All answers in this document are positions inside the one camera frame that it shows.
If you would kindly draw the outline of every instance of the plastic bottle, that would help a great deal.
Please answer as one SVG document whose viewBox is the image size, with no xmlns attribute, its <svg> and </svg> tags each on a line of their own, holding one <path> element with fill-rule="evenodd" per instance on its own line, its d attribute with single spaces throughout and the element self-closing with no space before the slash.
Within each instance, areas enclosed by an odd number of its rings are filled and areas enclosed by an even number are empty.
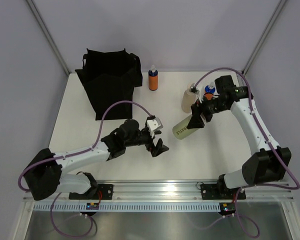
<svg viewBox="0 0 300 240">
<path fill-rule="evenodd" d="M 184 139 L 185 137 L 189 136 L 190 134 L 193 134 L 195 131 L 199 129 L 199 128 L 191 128 L 191 129 L 187 128 L 191 117 L 192 117 L 191 115 L 187 116 L 185 119 L 183 119 L 181 122 L 179 122 L 177 125 L 175 125 L 172 128 L 173 135 L 177 139 L 179 140 Z"/>
<path fill-rule="evenodd" d="M 204 96 L 206 99 L 211 100 L 214 96 L 214 93 L 216 91 L 215 83 L 212 81 L 209 85 L 205 86 L 204 88 Z"/>
<path fill-rule="evenodd" d="M 155 65 L 151 66 L 151 69 L 148 73 L 149 89 L 151 91 L 155 91 L 158 89 L 158 71 L 156 70 Z"/>
<path fill-rule="evenodd" d="M 187 86 L 187 89 L 184 91 L 182 101 L 181 101 L 181 109 L 186 114 L 191 113 L 191 105 L 196 101 L 196 94 L 190 91 L 191 83 Z"/>
</svg>

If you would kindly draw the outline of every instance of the bag handle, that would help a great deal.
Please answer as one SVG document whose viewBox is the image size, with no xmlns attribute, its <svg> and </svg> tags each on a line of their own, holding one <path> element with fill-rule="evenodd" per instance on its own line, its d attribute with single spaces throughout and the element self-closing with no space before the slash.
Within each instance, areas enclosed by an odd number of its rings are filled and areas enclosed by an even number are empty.
<svg viewBox="0 0 300 240">
<path fill-rule="evenodd" d="M 83 54 L 83 57 L 82 57 L 82 69 L 85 68 L 85 61 L 87 61 L 87 56 L 88 56 L 87 53 L 86 53 L 86 54 Z"/>
<path fill-rule="evenodd" d="M 132 56 L 135 60 L 135 72 L 136 72 L 136 74 L 141 76 L 141 82 L 135 82 L 134 86 L 135 87 L 141 87 L 142 86 L 142 72 L 141 72 L 140 58 L 137 55 L 133 54 L 133 53 L 130 53 L 130 56 Z"/>
</svg>

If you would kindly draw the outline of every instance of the metal sheet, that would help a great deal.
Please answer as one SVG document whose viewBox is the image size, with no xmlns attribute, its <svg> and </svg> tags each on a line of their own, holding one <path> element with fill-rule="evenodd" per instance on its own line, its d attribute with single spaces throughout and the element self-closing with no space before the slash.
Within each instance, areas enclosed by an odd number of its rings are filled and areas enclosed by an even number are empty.
<svg viewBox="0 0 300 240">
<path fill-rule="evenodd" d="M 253 218 L 260 227 L 262 240 L 290 240 L 287 221 L 280 203 L 240 203 L 239 212 Z M 60 230 L 67 234 L 80 235 L 90 226 L 83 217 L 72 218 L 70 212 L 53 214 Z M 226 218 L 207 230 L 199 227 L 208 226 L 217 218 L 214 212 L 99 212 L 93 216 L 98 231 L 89 239 L 96 240 L 245 240 L 250 239 L 241 230 L 237 219 Z M 251 234 L 256 230 L 253 225 L 243 221 Z M 30 220 L 26 240 L 67 240 L 53 230 L 50 215 L 46 211 L 34 211 Z"/>
<path fill-rule="evenodd" d="M 13 240 L 24 240 L 27 229 L 31 220 L 31 216 L 33 213 L 34 202 L 26 202 L 23 205 L 22 214 L 19 216 L 18 219 L 18 227 L 15 229 L 12 239 Z"/>
</svg>

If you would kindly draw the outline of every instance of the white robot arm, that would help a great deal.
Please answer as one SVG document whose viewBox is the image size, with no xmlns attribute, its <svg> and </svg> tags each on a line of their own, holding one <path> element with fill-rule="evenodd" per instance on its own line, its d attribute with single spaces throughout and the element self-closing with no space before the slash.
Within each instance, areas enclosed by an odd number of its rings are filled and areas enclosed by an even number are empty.
<svg viewBox="0 0 300 240">
<path fill-rule="evenodd" d="M 145 145 L 153 157 L 169 150 L 160 138 L 156 145 L 153 140 L 160 134 L 163 125 L 159 118 L 150 116 L 145 127 L 139 130 L 136 120 L 128 119 L 109 135 L 103 137 L 95 147 L 85 147 L 69 152 L 52 153 L 49 148 L 42 149 L 27 168 L 49 158 L 56 160 L 39 164 L 24 174 L 34 200 L 39 201 L 53 193 L 74 193 L 85 199 L 92 199 L 98 191 L 98 183 L 87 172 L 69 174 L 86 165 L 105 162 L 125 153 L 126 147 Z"/>
<path fill-rule="evenodd" d="M 219 176 L 217 188 L 220 193 L 223 192 L 220 195 L 231 198 L 233 192 L 240 187 L 281 180 L 286 171 L 268 142 L 271 142 L 286 166 L 291 159 L 291 152 L 287 147 L 281 148 L 269 133 L 253 99 L 253 109 L 250 109 L 248 88 L 235 86 L 230 75 L 221 76 L 214 82 L 218 95 L 211 100 L 203 96 L 202 101 L 198 100 L 191 106 L 192 116 L 187 129 L 203 128 L 205 123 L 212 120 L 213 114 L 231 110 L 246 136 L 251 151 L 251 157 L 243 164 L 242 169 Z M 268 139 L 264 138 L 260 127 Z"/>
</svg>

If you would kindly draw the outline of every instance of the white enclosure wall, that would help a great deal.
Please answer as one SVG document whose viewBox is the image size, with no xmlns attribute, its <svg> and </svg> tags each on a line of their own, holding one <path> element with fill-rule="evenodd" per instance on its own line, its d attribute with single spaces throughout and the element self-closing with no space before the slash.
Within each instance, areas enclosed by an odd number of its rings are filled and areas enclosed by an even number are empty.
<svg viewBox="0 0 300 240">
<path fill-rule="evenodd" d="M 0 240 L 24 193 L 19 174 L 50 141 L 66 74 L 24 0 L 0 0 Z"/>
<path fill-rule="evenodd" d="M 68 68 L 86 48 L 138 55 L 143 70 L 242 70 L 279 0 L 33 0 Z"/>
<path fill-rule="evenodd" d="M 267 128 L 289 147 L 289 167 L 300 181 L 300 0 L 289 1 L 248 71 Z M 300 190 L 293 192 L 300 212 Z"/>
</svg>

